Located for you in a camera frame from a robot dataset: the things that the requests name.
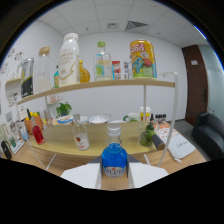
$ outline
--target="shelf board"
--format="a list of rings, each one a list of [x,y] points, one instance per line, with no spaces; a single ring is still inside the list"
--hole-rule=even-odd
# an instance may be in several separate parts
[[[138,136],[141,134],[139,125],[143,127],[146,121],[121,123],[122,146],[128,154],[141,154],[159,151],[152,143],[150,147],[138,144]],[[35,148],[54,152],[57,154],[73,155],[77,157],[97,157],[100,156],[107,145],[107,124],[88,124],[85,125],[89,137],[90,147],[81,151],[76,148],[73,128],[74,125],[51,125],[42,134],[45,142],[41,145],[34,139],[31,145]]]
[[[96,81],[96,82],[88,82],[88,83],[79,83],[73,85],[67,85],[55,89],[51,89],[42,93],[38,93],[35,95],[30,95],[27,97],[22,98],[21,101],[18,102],[18,105],[28,102],[30,100],[34,100],[43,96],[57,94],[61,92],[67,92],[72,90],[79,90],[79,89],[88,89],[88,88],[96,88],[96,87],[106,87],[106,86],[129,86],[129,85],[143,85],[143,86],[163,86],[163,87],[175,87],[174,82],[166,82],[166,81],[159,81],[156,79],[150,78],[138,78],[133,80],[107,80],[107,81]]]
[[[59,101],[61,101],[61,100],[63,100],[63,99],[58,99],[58,100],[55,100],[54,102],[50,102],[50,103],[47,103],[48,105],[50,105],[50,104],[54,104],[54,103],[57,103],[57,102],[59,102]]]
[[[12,83],[17,83],[17,82],[21,82],[21,78],[17,78],[17,79],[10,79],[6,82],[6,86]]]

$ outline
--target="book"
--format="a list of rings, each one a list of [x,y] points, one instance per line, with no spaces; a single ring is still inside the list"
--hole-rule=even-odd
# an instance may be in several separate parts
[[[170,127],[165,126],[163,128],[160,128],[157,132],[157,135],[165,144],[168,139],[169,131]],[[173,129],[168,145],[168,150],[175,160],[180,160],[192,153],[194,150],[196,150],[196,148],[179,132]]]

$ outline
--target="drink can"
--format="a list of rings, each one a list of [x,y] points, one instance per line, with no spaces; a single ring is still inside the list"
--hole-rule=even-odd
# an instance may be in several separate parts
[[[147,40],[130,43],[133,78],[157,78],[156,60],[152,44]]]
[[[21,96],[33,95],[33,65],[34,59],[27,58],[22,65]]]

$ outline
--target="green leaves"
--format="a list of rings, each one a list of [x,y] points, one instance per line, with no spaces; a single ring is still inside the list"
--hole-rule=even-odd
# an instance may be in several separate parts
[[[56,107],[56,111],[58,113],[58,116],[56,116],[56,118],[61,117],[62,116],[61,114],[68,115],[71,110],[72,110],[72,107],[68,102],[60,103],[60,106]]]

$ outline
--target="wooden door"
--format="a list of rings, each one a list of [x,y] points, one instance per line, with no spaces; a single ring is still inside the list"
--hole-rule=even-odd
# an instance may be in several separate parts
[[[204,60],[197,45],[182,48],[188,80],[185,121],[194,126],[196,116],[207,111],[208,82]]]

